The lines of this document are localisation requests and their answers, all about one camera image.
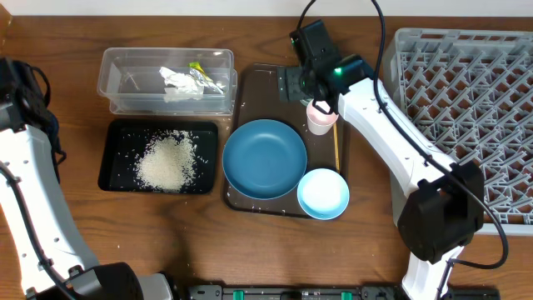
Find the dark blue plate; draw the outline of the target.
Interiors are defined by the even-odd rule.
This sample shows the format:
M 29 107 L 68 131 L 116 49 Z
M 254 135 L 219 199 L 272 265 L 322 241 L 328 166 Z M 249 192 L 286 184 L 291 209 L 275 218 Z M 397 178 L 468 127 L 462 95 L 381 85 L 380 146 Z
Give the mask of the dark blue plate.
M 307 151 L 287 124 L 258 119 L 237 128 L 222 154 L 226 180 L 240 194 L 271 200 L 288 194 L 306 172 Z

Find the yellow green snack wrapper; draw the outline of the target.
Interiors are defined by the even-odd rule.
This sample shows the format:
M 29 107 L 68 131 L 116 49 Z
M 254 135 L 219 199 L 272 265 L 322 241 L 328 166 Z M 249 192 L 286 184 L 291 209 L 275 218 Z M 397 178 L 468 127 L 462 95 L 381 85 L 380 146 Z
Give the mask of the yellow green snack wrapper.
M 224 90 L 220 88 L 210 77 L 207 76 L 199 62 L 190 62 L 188 64 L 189 74 L 194 78 L 198 86 L 208 88 L 216 94 L 223 94 Z

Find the white tissue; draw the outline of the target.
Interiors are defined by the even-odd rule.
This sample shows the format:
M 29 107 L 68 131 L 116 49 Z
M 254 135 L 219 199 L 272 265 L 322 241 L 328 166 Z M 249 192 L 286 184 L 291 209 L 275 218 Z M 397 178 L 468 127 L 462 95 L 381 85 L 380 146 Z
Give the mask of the white tissue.
M 165 103 L 180 101 L 184 98 L 199 99 L 204 94 L 204 87 L 198 86 L 194 78 L 187 72 L 175 72 L 167 67 L 159 70 L 163 78 Z

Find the white rice pile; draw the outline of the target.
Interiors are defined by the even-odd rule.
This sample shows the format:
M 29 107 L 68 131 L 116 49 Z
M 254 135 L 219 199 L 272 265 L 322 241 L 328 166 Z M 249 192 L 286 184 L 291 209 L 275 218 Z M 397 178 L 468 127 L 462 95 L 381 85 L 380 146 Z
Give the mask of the white rice pile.
M 155 136 L 135 163 L 135 180 L 141 188 L 180 192 L 196 179 L 195 150 L 188 131 L 170 130 Z

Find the mint green bowl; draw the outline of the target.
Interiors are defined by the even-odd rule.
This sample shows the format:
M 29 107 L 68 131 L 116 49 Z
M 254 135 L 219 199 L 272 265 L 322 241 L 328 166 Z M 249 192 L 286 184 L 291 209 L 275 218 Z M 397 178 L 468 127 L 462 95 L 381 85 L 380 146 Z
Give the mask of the mint green bowl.
M 300 101 L 300 103 L 301 103 L 304 107 L 306 107 L 306 106 L 307 106 L 309 103 L 311 103 L 311 102 L 312 102 L 312 98 L 302 99 L 302 100 Z

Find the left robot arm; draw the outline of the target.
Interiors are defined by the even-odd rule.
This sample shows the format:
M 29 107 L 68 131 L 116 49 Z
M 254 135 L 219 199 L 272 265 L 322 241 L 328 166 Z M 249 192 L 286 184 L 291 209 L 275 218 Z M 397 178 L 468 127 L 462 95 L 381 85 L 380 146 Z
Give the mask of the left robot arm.
M 177 299 L 165 274 L 101 264 L 78 231 L 60 187 L 66 158 L 41 69 L 1 59 L 1 208 L 27 299 Z

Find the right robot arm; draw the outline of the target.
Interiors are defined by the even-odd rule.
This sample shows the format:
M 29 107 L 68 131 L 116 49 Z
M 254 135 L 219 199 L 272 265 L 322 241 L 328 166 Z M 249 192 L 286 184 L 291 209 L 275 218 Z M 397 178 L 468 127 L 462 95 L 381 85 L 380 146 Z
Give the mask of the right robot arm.
M 388 166 L 399 195 L 394 223 L 411 255 L 401 287 L 409 299 L 447 294 L 451 269 L 484 222 L 484 178 L 433 146 L 388 96 L 359 56 L 276 69 L 282 101 L 307 100 L 351 124 Z

